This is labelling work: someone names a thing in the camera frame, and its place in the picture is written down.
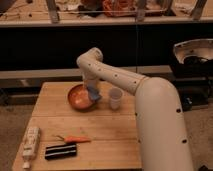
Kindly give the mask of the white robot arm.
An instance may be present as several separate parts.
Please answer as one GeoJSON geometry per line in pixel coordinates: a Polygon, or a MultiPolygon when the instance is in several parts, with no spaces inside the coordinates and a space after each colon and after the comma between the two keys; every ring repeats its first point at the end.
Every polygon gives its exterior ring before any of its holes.
{"type": "Polygon", "coordinates": [[[94,47],[77,58],[84,84],[101,79],[135,96],[135,116],[143,171],[194,171],[177,89],[168,80],[148,77],[103,62],[94,47]]]}

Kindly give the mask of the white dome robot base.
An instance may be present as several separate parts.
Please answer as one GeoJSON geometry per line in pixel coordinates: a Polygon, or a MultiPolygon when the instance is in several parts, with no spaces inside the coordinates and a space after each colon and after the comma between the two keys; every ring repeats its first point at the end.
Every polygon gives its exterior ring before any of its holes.
{"type": "Polygon", "coordinates": [[[173,46],[173,54],[180,64],[183,64],[184,60],[191,56],[212,60],[213,38],[193,39],[176,43],[173,46]]]}

